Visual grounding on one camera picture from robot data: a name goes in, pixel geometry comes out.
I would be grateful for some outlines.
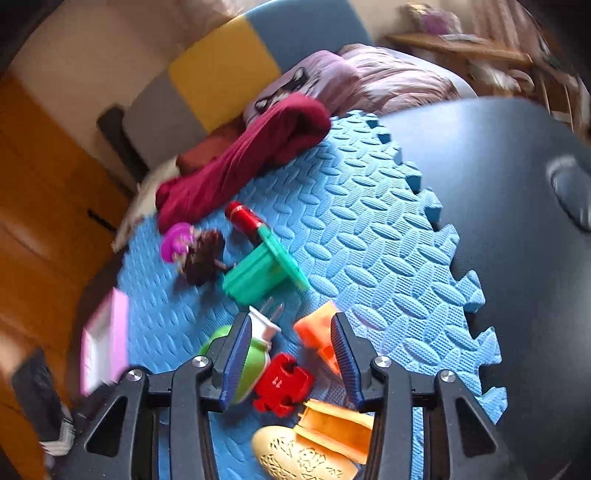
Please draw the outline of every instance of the yellow egg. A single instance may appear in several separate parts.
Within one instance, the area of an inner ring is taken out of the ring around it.
[[[256,459],[277,480],[352,480],[357,474],[348,458],[287,427],[263,427],[251,443]]]

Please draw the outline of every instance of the purple disc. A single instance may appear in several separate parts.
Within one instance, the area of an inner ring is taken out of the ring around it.
[[[193,241],[190,223],[177,223],[164,234],[160,245],[160,256],[166,263],[173,263],[173,254],[186,254],[189,251],[188,243]]]

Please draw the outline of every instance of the chair backrest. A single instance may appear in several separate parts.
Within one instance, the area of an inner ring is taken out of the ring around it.
[[[318,50],[372,41],[347,0],[271,0],[194,43],[126,111],[149,168],[239,116],[269,83]]]

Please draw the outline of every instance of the blue foam mat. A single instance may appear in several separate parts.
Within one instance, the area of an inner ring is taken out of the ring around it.
[[[313,372],[312,397],[346,404],[340,379],[317,355],[301,347],[293,322],[333,300],[358,335],[370,339],[380,355],[408,370],[435,374],[455,370],[497,422],[507,407],[504,388],[482,394],[478,368],[501,361],[495,331],[473,339],[464,311],[475,312],[485,298],[475,272],[456,281],[449,270],[459,242],[452,225],[434,232],[441,204],[420,190],[415,165],[402,163],[401,149],[390,141],[373,115],[352,112],[334,119],[327,138],[289,165],[251,181],[237,199],[259,213],[310,279],[302,294],[290,283],[273,292],[285,303],[273,355],[285,351]],[[219,228],[226,237],[224,260],[240,261],[251,249],[233,231],[223,212],[198,224]],[[200,289],[179,281],[173,265],[159,255],[160,236],[153,218],[132,238],[119,288],[129,295],[129,361],[154,372],[177,368],[197,352],[221,325],[239,311],[220,284]],[[250,439],[261,426],[292,426],[259,414],[251,399],[224,414],[211,414],[213,445],[221,480],[266,478],[253,457]],[[166,428],[161,430],[161,478],[170,477]],[[414,412],[412,478],[423,474],[420,410]]]

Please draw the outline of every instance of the pink box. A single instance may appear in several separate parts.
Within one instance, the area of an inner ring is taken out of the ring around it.
[[[100,384],[117,382],[128,367],[129,298],[116,288],[101,302],[82,330],[80,392],[88,396]]]

